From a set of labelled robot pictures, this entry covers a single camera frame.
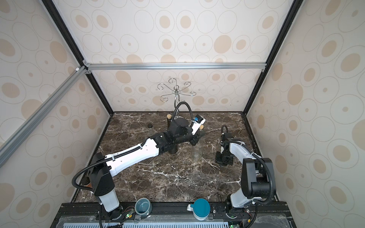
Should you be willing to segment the dark green wine bottle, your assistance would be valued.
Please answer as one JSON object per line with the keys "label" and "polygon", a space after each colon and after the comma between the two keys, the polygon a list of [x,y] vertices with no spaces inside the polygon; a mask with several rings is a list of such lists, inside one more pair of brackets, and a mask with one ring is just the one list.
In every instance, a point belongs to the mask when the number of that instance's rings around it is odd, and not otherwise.
{"label": "dark green wine bottle", "polygon": [[178,146],[174,143],[174,136],[170,131],[170,125],[172,123],[172,115],[171,114],[167,114],[166,116],[166,120],[167,120],[167,134],[169,136],[169,150],[168,153],[170,154],[176,154],[178,152]]}

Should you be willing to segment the clear glass bottle cork stopper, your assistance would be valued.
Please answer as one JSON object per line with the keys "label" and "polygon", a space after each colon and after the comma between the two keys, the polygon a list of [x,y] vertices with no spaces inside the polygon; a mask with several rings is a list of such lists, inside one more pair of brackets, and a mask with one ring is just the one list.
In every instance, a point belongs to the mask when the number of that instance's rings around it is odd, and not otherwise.
{"label": "clear glass bottle cork stopper", "polygon": [[203,137],[199,140],[196,146],[192,146],[192,161],[193,163],[199,163],[202,160],[202,154],[204,149],[204,139]]}

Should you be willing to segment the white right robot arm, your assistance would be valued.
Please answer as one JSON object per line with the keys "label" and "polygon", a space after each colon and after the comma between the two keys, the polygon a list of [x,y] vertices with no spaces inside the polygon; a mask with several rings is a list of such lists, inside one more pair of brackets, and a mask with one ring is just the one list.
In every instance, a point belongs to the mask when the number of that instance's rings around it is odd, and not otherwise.
{"label": "white right robot arm", "polygon": [[226,211],[271,202],[276,193],[271,159],[257,155],[244,142],[227,132],[221,134],[220,145],[221,150],[215,156],[217,164],[233,165],[235,157],[242,164],[240,189],[227,197]]}

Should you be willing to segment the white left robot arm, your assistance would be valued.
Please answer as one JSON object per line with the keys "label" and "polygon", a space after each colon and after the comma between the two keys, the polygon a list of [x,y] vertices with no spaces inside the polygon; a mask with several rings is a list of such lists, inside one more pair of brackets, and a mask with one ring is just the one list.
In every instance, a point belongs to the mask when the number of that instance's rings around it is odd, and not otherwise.
{"label": "white left robot arm", "polygon": [[195,146],[203,136],[201,130],[205,121],[200,115],[196,115],[191,123],[179,117],[171,121],[166,132],[156,133],[145,139],[143,143],[106,156],[98,153],[88,177],[92,192],[105,211],[112,212],[120,206],[113,181],[114,176],[145,159],[166,152],[175,154],[178,152],[178,145],[181,143],[189,142],[192,146]]}

